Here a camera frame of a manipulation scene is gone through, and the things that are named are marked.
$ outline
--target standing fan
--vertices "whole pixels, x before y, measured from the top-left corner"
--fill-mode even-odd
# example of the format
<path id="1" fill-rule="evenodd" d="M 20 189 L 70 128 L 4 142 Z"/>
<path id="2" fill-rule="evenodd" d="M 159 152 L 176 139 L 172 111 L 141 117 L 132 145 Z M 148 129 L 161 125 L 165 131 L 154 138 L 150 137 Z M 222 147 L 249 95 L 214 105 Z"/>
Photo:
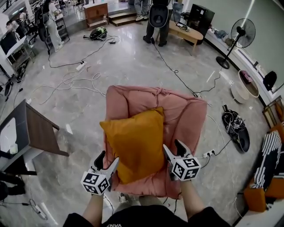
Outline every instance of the standing fan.
<path id="1" fill-rule="evenodd" d="M 256 27 L 253 22 L 249 19 L 243 18 L 238 20 L 231 31 L 231 39 L 234 40 L 234 43 L 225 58 L 216 57 L 216 61 L 225 69 L 229 69 L 230 65 L 226 61 L 232 52 L 233 48 L 237 46 L 238 48 L 246 48 L 248 47 L 254 40 L 256 36 Z"/>

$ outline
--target black shoe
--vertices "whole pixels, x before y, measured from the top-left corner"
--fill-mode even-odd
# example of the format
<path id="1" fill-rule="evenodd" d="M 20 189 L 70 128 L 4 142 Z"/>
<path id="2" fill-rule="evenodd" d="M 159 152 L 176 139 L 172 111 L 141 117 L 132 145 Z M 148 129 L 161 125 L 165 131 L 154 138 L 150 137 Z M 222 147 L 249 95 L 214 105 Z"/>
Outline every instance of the black shoe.
<path id="1" fill-rule="evenodd" d="M 165 41 L 164 43 L 159 43 L 159 47 L 163 47 L 163 46 L 165 46 L 167 44 L 167 41 Z"/>
<path id="2" fill-rule="evenodd" d="M 151 40 L 147 38 L 147 36 L 143 36 L 143 40 L 146 42 L 146 43 L 151 43 Z"/>

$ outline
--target striped cushion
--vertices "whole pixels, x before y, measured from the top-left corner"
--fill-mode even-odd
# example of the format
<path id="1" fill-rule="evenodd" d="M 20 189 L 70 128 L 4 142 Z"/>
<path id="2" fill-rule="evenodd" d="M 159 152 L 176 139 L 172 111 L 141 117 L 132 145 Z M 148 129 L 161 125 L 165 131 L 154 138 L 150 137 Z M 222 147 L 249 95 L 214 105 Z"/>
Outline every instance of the striped cushion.
<path id="1" fill-rule="evenodd" d="M 254 184 L 251 185 L 251 188 L 263 188 L 266 191 L 279 161 L 281 145 L 281 139 L 277 131 L 265 135 L 256 164 Z"/>

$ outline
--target wooden cabinet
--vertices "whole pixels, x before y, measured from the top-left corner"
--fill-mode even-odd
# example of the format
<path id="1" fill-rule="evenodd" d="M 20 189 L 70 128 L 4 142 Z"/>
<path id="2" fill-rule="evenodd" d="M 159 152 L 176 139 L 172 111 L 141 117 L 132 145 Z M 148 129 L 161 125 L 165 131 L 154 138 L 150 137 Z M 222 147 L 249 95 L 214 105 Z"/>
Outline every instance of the wooden cabinet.
<path id="1" fill-rule="evenodd" d="M 88 27 L 99 26 L 108 23 L 107 3 L 95 3 L 84 5 L 86 22 Z"/>

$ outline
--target fan base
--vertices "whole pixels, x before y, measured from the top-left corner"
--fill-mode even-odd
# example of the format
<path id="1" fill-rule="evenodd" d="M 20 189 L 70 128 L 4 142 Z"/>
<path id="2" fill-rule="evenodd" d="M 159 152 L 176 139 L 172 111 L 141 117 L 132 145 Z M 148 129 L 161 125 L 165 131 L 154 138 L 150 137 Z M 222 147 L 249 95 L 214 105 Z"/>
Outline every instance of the fan base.
<path id="1" fill-rule="evenodd" d="M 229 63 L 223 58 L 223 57 L 216 57 L 216 61 L 225 69 L 229 69 L 230 65 Z"/>

